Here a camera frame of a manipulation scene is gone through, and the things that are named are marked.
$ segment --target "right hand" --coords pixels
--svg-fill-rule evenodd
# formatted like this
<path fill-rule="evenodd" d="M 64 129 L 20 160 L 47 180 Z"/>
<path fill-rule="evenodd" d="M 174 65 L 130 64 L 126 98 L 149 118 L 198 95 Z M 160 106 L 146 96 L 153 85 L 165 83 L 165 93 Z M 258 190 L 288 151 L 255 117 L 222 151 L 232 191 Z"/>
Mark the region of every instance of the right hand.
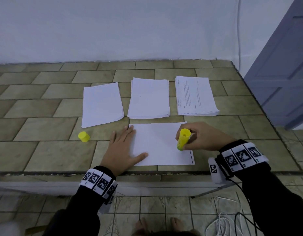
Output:
<path fill-rule="evenodd" d="M 225 145 L 236 141 L 232 136 L 209 126 L 205 122 L 182 124 L 175 137 L 176 140 L 179 139 L 182 128 L 187 128 L 191 133 L 194 133 L 189 139 L 189 142 L 183 146 L 183 150 L 203 149 L 208 151 L 219 151 Z"/>

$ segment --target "hand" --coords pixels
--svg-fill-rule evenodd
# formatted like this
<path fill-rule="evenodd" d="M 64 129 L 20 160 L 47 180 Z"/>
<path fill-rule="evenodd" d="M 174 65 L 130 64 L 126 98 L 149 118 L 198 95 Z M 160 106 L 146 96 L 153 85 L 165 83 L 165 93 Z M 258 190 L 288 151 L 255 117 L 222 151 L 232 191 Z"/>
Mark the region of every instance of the hand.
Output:
<path fill-rule="evenodd" d="M 225 145 L 236 141 L 236 139 L 232 136 L 229 136 L 228 134 L 213 128 L 212 126 L 209 126 L 205 122 L 182 124 L 175 137 L 176 140 L 179 139 L 182 128 L 187 128 L 191 131 L 191 133 L 194 133 L 189 139 L 189 142 L 183 146 L 183 150 L 203 149 L 209 151 L 219 151 Z"/>
<path fill-rule="evenodd" d="M 101 166 L 110 169 L 115 176 L 122 174 L 148 156 L 148 153 L 144 152 L 137 157 L 130 157 L 130 145 L 136 132 L 133 128 L 133 125 L 129 128 L 125 126 L 118 136 L 115 131 L 112 132 L 108 150 L 100 163 Z"/>

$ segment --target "paper stack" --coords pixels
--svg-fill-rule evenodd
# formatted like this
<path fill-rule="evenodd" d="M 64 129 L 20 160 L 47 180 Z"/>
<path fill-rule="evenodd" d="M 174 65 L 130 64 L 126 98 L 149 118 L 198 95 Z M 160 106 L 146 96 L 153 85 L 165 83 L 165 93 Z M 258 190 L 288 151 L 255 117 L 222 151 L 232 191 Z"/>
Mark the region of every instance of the paper stack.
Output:
<path fill-rule="evenodd" d="M 194 165 L 193 151 L 177 149 L 175 135 L 183 123 L 186 122 L 133 124 L 136 134 L 131 143 L 130 156 L 143 152 L 149 154 L 136 166 Z"/>
<path fill-rule="evenodd" d="M 177 76 L 177 112 L 179 115 L 216 116 L 216 107 L 208 78 Z"/>
<path fill-rule="evenodd" d="M 117 82 L 84 87 L 82 128 L 118 121 L 123 117 Z"/>
<path fill-rule="evenodd" d="M 134 78 L 127 116 L 132 119 L 170 116 L 169 81 Z"/>

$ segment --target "door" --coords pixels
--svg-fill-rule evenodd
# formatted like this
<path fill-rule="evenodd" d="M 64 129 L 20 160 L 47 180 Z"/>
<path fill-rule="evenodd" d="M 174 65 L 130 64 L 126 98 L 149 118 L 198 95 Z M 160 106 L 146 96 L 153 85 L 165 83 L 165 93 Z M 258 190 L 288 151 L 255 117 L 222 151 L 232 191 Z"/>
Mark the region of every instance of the door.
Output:
<path fill-rule="evenodd" d="M 303 0 L 294 0 L 244 81 L 273 125 L 303 122 Z"/>

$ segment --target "tile floor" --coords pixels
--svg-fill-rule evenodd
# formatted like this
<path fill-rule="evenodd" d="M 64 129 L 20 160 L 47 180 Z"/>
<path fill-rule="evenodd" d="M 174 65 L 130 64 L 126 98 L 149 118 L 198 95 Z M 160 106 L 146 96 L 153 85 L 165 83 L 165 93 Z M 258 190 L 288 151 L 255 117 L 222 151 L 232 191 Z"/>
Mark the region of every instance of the tile floor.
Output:
<path fill-rule="evenodd" d="M 303 177 L 279 176 L 279 178 L 287 188 L 303 198 Z M 150 230 L 154 232 L 171 230 L 170 218 L 177 217 L 182 220 L 187 230 L 195 228 L 204 235 L 206 227 L 216 219 L 218 213 L 227 213 L 234 219 L 235 213 L 240 211 L 239 203 L 218 197 L 240 202 L 244 214 L 251 218 L 249 205 L 236 186 L 196 199 L 118 196 L 114 198 L 110 212 L 99 215 L 101 222 L 99 235 L 130 236 L 134 223 L 141 217 L 146 218 Z M 0 196 L 0 223 L 14 219 L 20 222 L 23 228 L 48 224 L 57 210 L 67 206 L 69 199 L 70 197 L 44 195 Z M 244 219 L 242 230 L 244 235 L 254 235 L 254 228 Z M 209 235 L 214 235 L 214 227 L 209 231 Z"/>
<path fill-rule="evenodd" d="M 176 75 L 208 77 L 220 115 L 177 116 Z M 143 120 L 124 117 L 117 122 L 83 129 L 90 134 L 90 142 L 79 141 L 83 88 L 119 82 L 126 116 L 133 77 L 170 81 L 171 116 Z M 182 121 L 206 121 L 236 138 L 256 143 L 270 159 L 274 171 L 300 171 L 286 146 L 303 167 L 303 131 L 287 132 L 278 128 L 278 135 L 230 61 L 0 65 L 0 172 L 85 172 L 101 161 L 113 130 L 129 123 Z M 214 155 L 216 152 L 194 151 L 194 166 L 134 167 L 130 171 L 208 171 L 207 159 Z"/>

